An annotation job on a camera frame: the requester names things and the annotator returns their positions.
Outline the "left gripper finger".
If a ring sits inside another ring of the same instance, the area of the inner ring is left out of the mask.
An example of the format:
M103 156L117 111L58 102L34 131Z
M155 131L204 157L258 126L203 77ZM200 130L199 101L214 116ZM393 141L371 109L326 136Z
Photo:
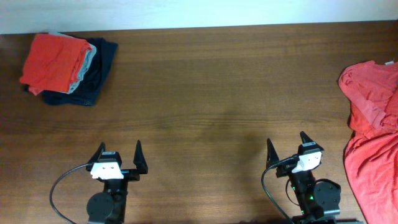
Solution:
M134 152L134 165L139 174L148 174L148 166L142 151L141 141L138 140Z
M99 145L98 149L96 152L92 155L92 157L89 159L88 163L89 164L94 164L95 162L98 162L101 154L106 151L106 145L104 142L101 142Z

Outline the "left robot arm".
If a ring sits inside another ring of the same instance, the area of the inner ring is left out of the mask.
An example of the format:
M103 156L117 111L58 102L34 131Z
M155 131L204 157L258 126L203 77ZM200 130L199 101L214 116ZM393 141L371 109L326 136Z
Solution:
M148 166L138 141L134 151L134 169L122 169L118 152L107 151L101 143L88 161L86 170L91 177L104 183L103 191L94 194L86 205L88 224L122 224L125 219L128 184L140 181L148 173Z

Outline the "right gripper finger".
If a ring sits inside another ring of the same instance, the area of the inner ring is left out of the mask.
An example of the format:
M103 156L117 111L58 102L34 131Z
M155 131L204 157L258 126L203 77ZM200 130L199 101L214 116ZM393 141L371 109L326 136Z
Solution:
M276 153L274 145L272 141L268 138L267 139L267 160L266 160L266 168L270 168L274 164L279 162L279 157Z
M300 132L300 138L302 140L302 144L312 144L315 142L304 131Z

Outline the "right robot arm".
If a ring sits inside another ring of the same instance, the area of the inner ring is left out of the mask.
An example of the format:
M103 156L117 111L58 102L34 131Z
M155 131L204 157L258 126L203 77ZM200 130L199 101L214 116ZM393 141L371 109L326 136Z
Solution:
M341 186L330 179L316 179L312 170L322 163L324 148L305 132L300 132L302 143L290 157L280 159L270 139L267 139L266 169L261 175L262 188L278 211L293 224L358 224L357 219L339 220L341 213ZM286 187L291 187L301 214L290 217L273 199L266 187L266 174L275 169L277 178L288 177Z

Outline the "orange-red t-shirt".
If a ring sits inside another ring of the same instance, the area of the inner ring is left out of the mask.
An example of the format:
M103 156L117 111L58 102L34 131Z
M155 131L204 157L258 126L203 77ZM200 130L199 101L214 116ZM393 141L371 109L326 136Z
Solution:
M368 223L397 224L397 63L352 65L338 85L351 105L344 152L351 190Z

